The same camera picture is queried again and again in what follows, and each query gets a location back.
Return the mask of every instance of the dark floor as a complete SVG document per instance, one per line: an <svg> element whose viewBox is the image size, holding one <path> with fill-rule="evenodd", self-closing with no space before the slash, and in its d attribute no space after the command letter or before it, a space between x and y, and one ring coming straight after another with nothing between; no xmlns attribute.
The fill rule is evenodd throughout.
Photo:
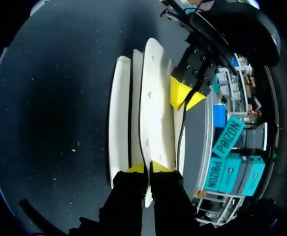
<svg viewBox="0 0 287 236"><path fill-rule="evenodd" d="M157 39L177 63L187 32L156 0L53 0L22 26L0 66L0 186L31 232L27 198L68 232L110 193L108 102L118 56ZM154 234L145 209L143 234Z"/></svg>

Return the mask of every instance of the wires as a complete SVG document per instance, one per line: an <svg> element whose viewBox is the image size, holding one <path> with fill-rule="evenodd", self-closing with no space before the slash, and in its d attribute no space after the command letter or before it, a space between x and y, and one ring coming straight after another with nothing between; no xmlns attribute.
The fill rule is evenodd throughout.
<svg viewBox="0 0 287 236"><path fill-rule="evenodd" d="M185 12L185 13L186 13L186 10L195 10L195 11L200 10L200 11L204 11L204 10L202 10L202 9L200 9L200 8L195 8L195 7L187 7L187 8L185 8L185 9L184 9L184 12Z"/></svg>

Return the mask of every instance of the teal box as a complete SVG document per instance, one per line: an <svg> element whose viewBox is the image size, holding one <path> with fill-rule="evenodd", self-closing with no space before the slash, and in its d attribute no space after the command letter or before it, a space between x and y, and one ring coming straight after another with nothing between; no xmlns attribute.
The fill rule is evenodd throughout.
<svg viewBox="0 0 287 236"><path fill-rule="evenodd" d="M242 159L240 154L230 153L225 159L222 179L219 192L231 193L236 182L236 178L241 166Z"/></svg>
<svg viewBox="0 0 287 236"><path fill-rule="evenodd" d="M243 196L252 196L259 184L263 170L265 169L265 163L262 160L261 156L250 156L250 161L252 162L252 168L249 173L247 182L243 192L240 193Z"/></svg>
<svg viewBox="0 0 287 236"><path fill-rule="evenodd" d="M204 189L217 191L222 179L225 159L212 156L210 158L209 170L204 185Z"/></svg>
<svg viewBox="0 0 287 236"><path fill-rule="evenodd" d="M244 126L244 122L231 116L230 119L228 119L222 134L219 136L218 141L212 148L212 152L220 158L226 158L242 133Z"/></svg>

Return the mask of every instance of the black cable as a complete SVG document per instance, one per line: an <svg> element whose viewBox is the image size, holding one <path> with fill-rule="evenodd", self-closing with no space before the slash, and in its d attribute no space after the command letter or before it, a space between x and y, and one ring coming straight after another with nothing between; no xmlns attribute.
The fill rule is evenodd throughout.
<svg viewBox="0 0 287 236"><path fill-rule="evenodd" d="M186 10L188 10L188 9L192 9L192 10L195 10L195 11L197 11L197 10L204 11L204 10L202 10L202 9L200 9L200 8L187 7L187 8L184 9L184 12L185 12Z"/></svg>

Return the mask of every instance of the yellow plastic part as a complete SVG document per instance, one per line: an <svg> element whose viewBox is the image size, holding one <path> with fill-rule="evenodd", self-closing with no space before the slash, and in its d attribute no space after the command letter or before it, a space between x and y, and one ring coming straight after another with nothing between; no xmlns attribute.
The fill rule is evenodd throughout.
<svg viewBox="0 0 287 236"><path fill-rule="evenodd" d="M185 101L186 96L191 91L187 85L180 83L173 76L171 76L171 105L175 110L178 110L182 103Z"/></svg>
<svg viewBox="0 0 287 236"><path fill-rule="evenodd" d="M172 172L172 170L166 168L165 166L159 164L156 161L152 161L153 173L155 172Z"/></svg>
<svg viewBox="0 0 287 236"><path fill-rule="evenodd" d="M141 162L140 164L131 167L130 169L126 170L125 172L127 172L127 173L133 173L133 172L143 173L144 172L144 162Z"/></svg>
<svg viewBox="0 0 287 236"><path fill-rule="evenodd" d="M170 102L175 110L180 108L190 91L190 87L180 83L177 79L171 76ZM200 92L196 92L187 104L186 111L188 111L204 98L206 98L204 95L202 95Z"/></svg>
<svg viewBox="0 0 287 236"><path fill-rule="evenodd" d="M196 105L198 102L200 102L201 100L205 99L206 96L201 94L200 92L196 92L191 100L189 101L189 103L187 104L186 107L186 111L188 111L190 108L192 108L194 105Z"/></svg>

